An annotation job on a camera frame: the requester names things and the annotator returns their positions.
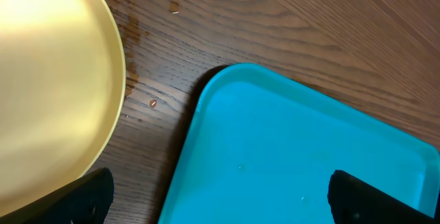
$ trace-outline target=black object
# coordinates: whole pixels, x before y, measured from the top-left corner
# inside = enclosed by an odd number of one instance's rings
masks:
[[[0,224],[103,224],[113,202],[113,176],[97,169],[10,214]]]
[[[431,218],[342,170],[330,178],[327,195],[335,224],[434,224]]]

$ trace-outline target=water droplet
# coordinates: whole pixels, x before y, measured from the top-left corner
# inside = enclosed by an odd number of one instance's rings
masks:
[[[301,197],[301,204],[302,204],[302,206],[305,206],[305,207],[310,205],[309,197],[307,197],[307,196]]]
[[[179,13],[179,3],[176,1],[171,1],[169,11],[171,14],[178,14]]]
[[[150,107],[155,108],[157,104],[157,100],[150,100]]]

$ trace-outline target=turquoise tray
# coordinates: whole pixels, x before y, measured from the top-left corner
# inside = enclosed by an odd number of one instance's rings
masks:
[[[431,145],[264,67],[226,67],[197,104],[159,224],[334,223],[344,170],[434,216]]]

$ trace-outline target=plate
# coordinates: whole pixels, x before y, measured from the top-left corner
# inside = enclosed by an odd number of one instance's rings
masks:
[[[82,176],[125,86],[104,0],[0,0],[0,216]]]
[[[344,170],[428,216],[440,189],[431,145],[262,66],[203,89],[159,224],[334,223]]]

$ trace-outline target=wooden table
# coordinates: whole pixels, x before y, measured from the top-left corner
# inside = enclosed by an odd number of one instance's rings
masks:
[[[195,83],[219,65],[264,65],[440,145],[439,0],[106,2],[127,63],[122,113],[93,166],[115,177],[108,223],[157,221]]]

